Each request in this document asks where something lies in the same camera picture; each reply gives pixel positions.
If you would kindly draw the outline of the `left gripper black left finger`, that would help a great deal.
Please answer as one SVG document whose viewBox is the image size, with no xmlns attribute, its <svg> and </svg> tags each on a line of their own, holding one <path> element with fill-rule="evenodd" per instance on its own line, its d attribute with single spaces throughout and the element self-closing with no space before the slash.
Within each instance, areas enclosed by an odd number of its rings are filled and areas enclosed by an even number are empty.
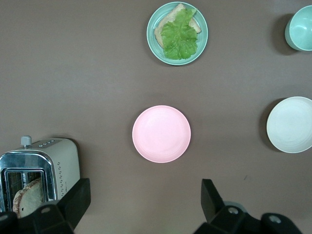
<svg viewBox="0 0 312 234">
<path fill-rule="evenodd" d="M 75 234 L 90 203 L 90 179 L 81 178 L 61 200 L 46 202 L 26 217 L 0 213 L 0 234 Z"/>
</svg>

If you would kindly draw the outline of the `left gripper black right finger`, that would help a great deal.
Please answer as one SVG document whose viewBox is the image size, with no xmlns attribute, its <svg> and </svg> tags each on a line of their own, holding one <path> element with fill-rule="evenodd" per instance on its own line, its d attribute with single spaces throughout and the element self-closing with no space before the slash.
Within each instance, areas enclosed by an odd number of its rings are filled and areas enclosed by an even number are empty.
<svg viewBox="0 0 312 234">
<path fill-rule="evenodd" d="M 258 220 L 236 203 L 224 203 L 213 181 L 201 182 L 201 207 L 206 222 L 194 234 L 302 234 L 286 216 L 265 213 Z"/>
</svg>

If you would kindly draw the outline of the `wide pink bowl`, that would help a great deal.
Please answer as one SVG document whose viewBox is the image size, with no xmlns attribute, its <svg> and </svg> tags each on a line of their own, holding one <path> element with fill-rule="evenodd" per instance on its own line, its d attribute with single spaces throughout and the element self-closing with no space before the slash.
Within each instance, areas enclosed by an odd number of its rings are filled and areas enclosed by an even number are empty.
<svg viewBox="0 0 312 234">
<path fill-rule="evenodd" d="M 158 105 L 144 110 L 135 120 L 132 140 L 146 160 L 168 163 L 181 157 L 189 147 L 191 128 L 178 109 Z"/>
</svg>

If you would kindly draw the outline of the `beige chrome toaster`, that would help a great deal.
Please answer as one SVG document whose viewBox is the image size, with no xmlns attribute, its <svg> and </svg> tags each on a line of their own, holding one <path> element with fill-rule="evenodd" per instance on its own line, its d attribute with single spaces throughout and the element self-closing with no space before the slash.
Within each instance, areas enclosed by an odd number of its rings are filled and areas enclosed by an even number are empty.
<svg viewBox="0 0 312 234">
<path fill-rule="evenodd" d="M 57 201 L 80 179 L 76 144 L 66 138 L 32 143 L 21 137 L 21 147 L 0 156 L 0 212 L 13 211 L 16 193 L 40 178 L 43 203 Z"/>
</svg>

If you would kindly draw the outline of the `brown bread slice in toaster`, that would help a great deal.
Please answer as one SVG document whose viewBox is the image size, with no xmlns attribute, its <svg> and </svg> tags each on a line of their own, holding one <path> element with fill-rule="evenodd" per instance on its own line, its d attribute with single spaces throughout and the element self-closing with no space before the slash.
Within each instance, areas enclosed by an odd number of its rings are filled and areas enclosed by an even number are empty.
<svg viewBox="0 0 312 234">
<path fill-rule="evenodd" d="M 18 218 L 23 218 L 34 212 L 42 203 L 42 181 L 37 178 L 16 193 L 13 200 L 13 212 Z"/>
</svg>

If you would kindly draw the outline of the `wide beige bowl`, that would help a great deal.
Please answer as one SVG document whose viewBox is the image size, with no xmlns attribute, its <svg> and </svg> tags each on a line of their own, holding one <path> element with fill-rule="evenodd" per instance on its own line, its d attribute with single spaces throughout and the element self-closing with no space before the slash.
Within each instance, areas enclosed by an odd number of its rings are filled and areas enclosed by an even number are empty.
<svg viewBox="0 0 312 234">
<path fill-rule="evenodd" d="M 278 150 L 296 154 L 312 147 L 312 100 L 289 97 L 271 110 L 266 124 L 267 135 Z"/>
</svg>

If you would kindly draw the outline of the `green plate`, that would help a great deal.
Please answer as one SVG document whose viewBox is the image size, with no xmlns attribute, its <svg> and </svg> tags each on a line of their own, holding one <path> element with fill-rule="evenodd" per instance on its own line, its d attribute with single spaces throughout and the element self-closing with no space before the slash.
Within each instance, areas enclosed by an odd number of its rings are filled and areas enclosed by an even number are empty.
<svg viewBox="0 0 312 234">
<path fill-rule="evenodd" d="M 161 20 L 163 20 L 175 7 L 177 7 L 178 4 L 180 4 L 179 1 L 173 1 L 173 2 L 166 3 L 160 6 L 158 9 L 156 9 L 149 19 L 147 30 L 146 30 L 147 42 L 152 53 L 160 61 L 169 65 L 174 65 L 174 66 L 186 65 L 195 61 L 204 51 L 207 45 L 208 36 L 209 36 L 209 30 L 208 30 L 208 25 L 206 23 L 206 20 L 204 16 L 202 15 L 202 13 L 199 10 L 197 10 L 195 12 L 195 15 L 193 16 L 193 19 L 201 28 L 201 31 L 197 34 L 197 41 L 196 41 L 197 50 L 195 54 L 191 55 L 190 58 L 188 59 L 169 59 L 165 57 L 163 48 L 160 46 L 160 44 L 156 40 L 155 29 L 159 26 Z"/>
</svg>

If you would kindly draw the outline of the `green lettuce leaf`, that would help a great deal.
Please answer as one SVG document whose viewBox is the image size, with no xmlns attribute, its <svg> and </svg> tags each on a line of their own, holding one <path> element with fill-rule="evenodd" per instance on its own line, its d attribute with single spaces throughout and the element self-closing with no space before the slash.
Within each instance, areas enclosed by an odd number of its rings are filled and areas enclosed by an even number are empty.
<svg viewBox="0 0 312 234">
<path fill-rule="evenodd" d="M 196 9 L 181 9 L 174 21 L 164 24 L 160 34 L 166 58 L 188 59 L 196 53 L 197 32 L 189 25 L 196 11 Z"/>
</svg>

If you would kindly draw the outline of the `toast bread slice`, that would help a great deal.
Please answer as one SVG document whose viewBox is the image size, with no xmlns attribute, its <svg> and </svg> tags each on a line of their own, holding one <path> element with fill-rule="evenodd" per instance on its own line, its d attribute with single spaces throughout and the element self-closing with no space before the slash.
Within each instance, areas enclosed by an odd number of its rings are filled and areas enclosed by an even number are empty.
<svg viewBox="0 0 312 234">
<path fill-rule="evenodd" d="M 177 15 L 192 10 L 195 15 L 197 9 L 187 3 L 183 2 L 170 2 L 157 9 L 150 19 L 150 23 L 154 22 L 154 36 L 161 48 L 164 48 L 161 32 L 164 25 L 175 21 Z"/>
</svg>

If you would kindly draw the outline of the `small green bowl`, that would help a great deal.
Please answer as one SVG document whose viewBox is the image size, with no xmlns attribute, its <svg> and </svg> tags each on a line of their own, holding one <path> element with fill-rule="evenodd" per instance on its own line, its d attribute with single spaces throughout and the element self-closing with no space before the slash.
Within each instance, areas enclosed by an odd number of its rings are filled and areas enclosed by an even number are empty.
<svg viewBox="0 0 312 234">
<path fill-rule="evenodd" d="M 312 51 L 312 5 L 298 10 L 285 28 L 287 44 L 297 51 Z"/>
</svg>

